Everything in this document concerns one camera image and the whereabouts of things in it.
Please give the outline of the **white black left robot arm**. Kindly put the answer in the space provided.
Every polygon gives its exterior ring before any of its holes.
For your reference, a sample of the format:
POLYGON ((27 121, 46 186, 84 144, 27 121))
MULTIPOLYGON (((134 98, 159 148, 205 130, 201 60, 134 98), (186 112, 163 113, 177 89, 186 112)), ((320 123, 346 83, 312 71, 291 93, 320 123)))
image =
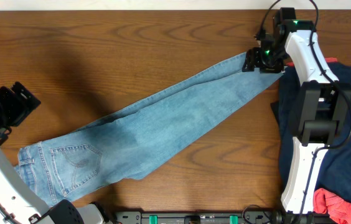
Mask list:
MULTIPOLYGON (((0 147, 12 128, 40 105, 21 83, 0 87, 0 147)), ((0 223, 109 223, 96 203, 77 208, 68 200, 49 207, 22 181, 0 148, 0 223)))

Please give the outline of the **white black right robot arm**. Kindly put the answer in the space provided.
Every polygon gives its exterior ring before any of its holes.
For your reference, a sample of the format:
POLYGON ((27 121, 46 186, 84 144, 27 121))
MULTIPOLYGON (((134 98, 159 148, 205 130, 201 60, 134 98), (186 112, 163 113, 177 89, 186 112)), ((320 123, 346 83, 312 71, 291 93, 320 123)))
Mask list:
POLYGON ((255 36, 259 46, 247 51, 243 72, 279 73, 290 58, 300 88, 289 113, 293 155, 288 182, 281 196, 287 213, 302 215, 313 211, 313 195, 325 154, 335 145, 345 118, 351 116, 351 86, 342 83, 323 56, 316 29, 317 21, 300 20, 292 7, 282 7, 273 16, 273 31, 261 27, 255 36))

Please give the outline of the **light blue denim jeans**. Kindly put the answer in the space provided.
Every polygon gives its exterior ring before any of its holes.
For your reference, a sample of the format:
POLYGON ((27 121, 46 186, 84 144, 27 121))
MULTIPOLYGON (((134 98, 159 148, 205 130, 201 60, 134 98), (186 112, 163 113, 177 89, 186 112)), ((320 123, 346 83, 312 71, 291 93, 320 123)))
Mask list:
POLYGON ((243 72, 245 54, 78 130, 20 149, 16 172, 49 206, 122 179, 142 179, 280 78, 243 72))

